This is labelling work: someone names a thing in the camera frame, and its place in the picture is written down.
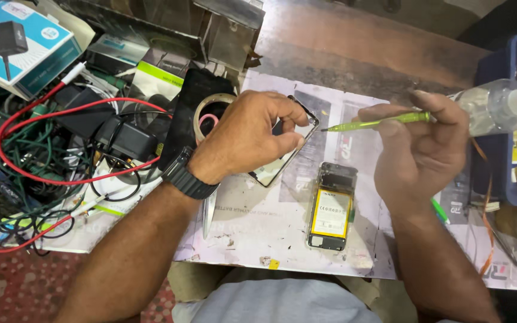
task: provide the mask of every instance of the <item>wristwatch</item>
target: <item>wristwatch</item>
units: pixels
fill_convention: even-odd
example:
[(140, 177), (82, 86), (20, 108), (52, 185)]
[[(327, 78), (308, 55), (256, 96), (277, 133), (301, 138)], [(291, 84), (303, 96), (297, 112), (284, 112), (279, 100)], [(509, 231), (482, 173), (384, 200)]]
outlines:
[(209, 185), (187, 170), (187, 163), (191, 158), (193, 150), (184, 147), (179, 156), (167, 167), (162, 174), (162, 179), (170, 182), (183, 194), (194, 199), (206, 199), (214, 193), (219, 184)]

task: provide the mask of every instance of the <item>hand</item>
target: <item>hand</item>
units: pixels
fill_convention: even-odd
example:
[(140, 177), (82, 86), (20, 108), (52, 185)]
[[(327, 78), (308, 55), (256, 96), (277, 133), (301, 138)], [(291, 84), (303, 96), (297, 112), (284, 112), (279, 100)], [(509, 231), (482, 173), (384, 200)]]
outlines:
[[(277, 117), (283, 121), (283, 134), (273, 136)], [(301, 106), (279, 93), (245, 91), (199, 145), (189, 170), (210, 185), (227, 175), (254, 171), (305, 143), (295, 125), (308, 125)]]
[[(468, 114), (441, 94), (417, 90), (411, 101), (431, 112), (436, 122), (403, 124), (385, 120), (377, 127), (384, 150), (378, 158), (374, 180), (393, 216), (430, 210), (430, 198), (462, 170), (466, 160)], [(408, 107), (379, 104), (361, 109), (358, 117), (361, 121), (374, 121), (412, 111)]]

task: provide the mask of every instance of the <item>black watch strap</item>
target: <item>black watch strap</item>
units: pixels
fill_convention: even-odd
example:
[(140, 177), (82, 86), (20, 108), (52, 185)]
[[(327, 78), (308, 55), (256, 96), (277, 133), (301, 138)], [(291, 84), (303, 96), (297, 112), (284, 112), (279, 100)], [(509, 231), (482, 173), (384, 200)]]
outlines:
[(177, 167), (166, 177), (179, 191), (194, 199), (206, 199), (219, 187), (219, 184), (209, 185), (200, 181), (185, 166)]

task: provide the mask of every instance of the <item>person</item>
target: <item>person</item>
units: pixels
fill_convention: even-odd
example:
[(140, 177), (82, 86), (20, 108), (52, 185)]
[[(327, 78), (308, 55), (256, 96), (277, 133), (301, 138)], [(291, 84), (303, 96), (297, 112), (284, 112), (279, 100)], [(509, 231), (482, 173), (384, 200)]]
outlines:
[[(430, 198), (465, 164), (468, 115), (440, 94), (414, 91), (411, 101), (431, 112), (436, 122), (386, 120), (377, 127), (384, 150), (375, 183), (391, 214), (401, 278), (420, 322), (499, 322), (480, 275), (430, 205)], [(373, 121), (408, 111), (379, 104), (361, 109), (358, 117)], [(283, 121), (283, 134), (273, 136), (277, 117)], [(303, 145), (305, 139), (294, 128), (307, 123), (303, 109), (282, 94), (243, 92), (195, 150), (187, 168), (210, 185), (231, 174), (247, 173)], [(155, 188), (92, 250), (55, 322), (137, 319), (159, 290), (200, 204), (170, 183)], [(380, 319), (334, 282), (293, 278), (224, 283), (192, 318), (193, 323), (243, 321), (374, 323)]]

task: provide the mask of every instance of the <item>plastic bottle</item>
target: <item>plastic bottle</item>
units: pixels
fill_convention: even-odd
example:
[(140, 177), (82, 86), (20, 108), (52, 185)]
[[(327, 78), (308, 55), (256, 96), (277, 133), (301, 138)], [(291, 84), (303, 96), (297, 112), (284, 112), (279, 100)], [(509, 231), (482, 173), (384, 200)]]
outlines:
[(449, 95), (470, 114), (470, 136), (517, 130), (517, 81), (499, 79)]

